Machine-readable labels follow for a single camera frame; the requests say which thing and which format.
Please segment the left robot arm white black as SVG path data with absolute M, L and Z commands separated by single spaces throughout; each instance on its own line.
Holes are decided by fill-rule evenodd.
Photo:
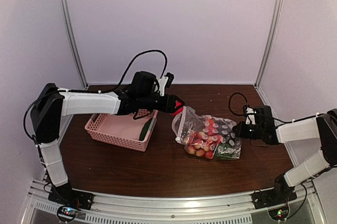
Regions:
M 54 83 L 45 85 L 24 117 L 31 117 L 34 133 L 28 137 L 38 147 L 58 200 L 71 205 L 76 199 L 58 145 L 61 117 L 100 113 L 129 115 L 140 109 L 174 114 L 185 103 L 178 96 L 165 93 L 173 79 L 171 73 L 158 79 L 150 72 L 138 71 L 131 84 L 122 90 L 115 87 L 107 91 L 84 91 L 58 88 Z

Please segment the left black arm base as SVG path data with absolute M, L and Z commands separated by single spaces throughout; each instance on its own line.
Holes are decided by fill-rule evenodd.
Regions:
M 92 193 L 74 190 L 69 182 L 59 187 L 52 184 L 48 195 L 49 201 L 84 210 L 91 209 L 93 199 Z

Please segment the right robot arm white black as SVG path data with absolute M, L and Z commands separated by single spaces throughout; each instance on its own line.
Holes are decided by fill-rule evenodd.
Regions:
M 321 146 L 315 154 L 275 179 L 270 192 L 273 203 L 282 203 L 294 187 L 336 167 L 336 109 L 285 122 L 273 117 L 270 106 L 252 108 L 246 105 L 242 116 L 245 120 L 233 127 L 235 135 L 242 139 L 262 140 L 267 145 L 320 141 Z

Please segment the clear zip top bag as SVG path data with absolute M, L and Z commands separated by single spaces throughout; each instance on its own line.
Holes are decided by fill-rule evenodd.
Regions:
M 197 115 L 185 106 L 172 121 L 175 141 L 184 146 L 186 153 L 206 159 L 237 160 L 242 142 L 233 128 L 236 122 L 211 115 Z

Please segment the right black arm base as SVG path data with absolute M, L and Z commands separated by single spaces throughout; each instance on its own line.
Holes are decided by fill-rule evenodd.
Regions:
M 251 195 L 255 209 L 268 208 L 279 204 L 286 204 L 297 199 L 295 187 L 289 186 L 284 178 L 284 174 L 279 175 L 274 180 L 274 187 L 261 191 L 255 190 Z

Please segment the green fake cucumber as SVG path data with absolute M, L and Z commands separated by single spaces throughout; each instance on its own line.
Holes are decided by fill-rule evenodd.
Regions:
M 141 130 L 141 133 L 140 133 L 140 136 L 139 136 L 139 141 L 144 141 L 145 140 L 145 137 L 146 137 L 146 134 L 150 128 L 150 125 L 152 123 L 152 118 L 151 119 L 148 119 L 147 122 L 144 124 L 142 130 Z

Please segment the pink plastic basket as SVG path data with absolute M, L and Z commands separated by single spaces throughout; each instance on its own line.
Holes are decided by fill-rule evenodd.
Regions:
M 85 125 L 85 130 L 93 140 L 119 147 L 144 152 L 156 125 L 158 111 L 139 110 L 137 119 L 134 114 L 109 115 L 93 114 Z M 144 141 L 139 136 L 148 119 L 153 119 Z

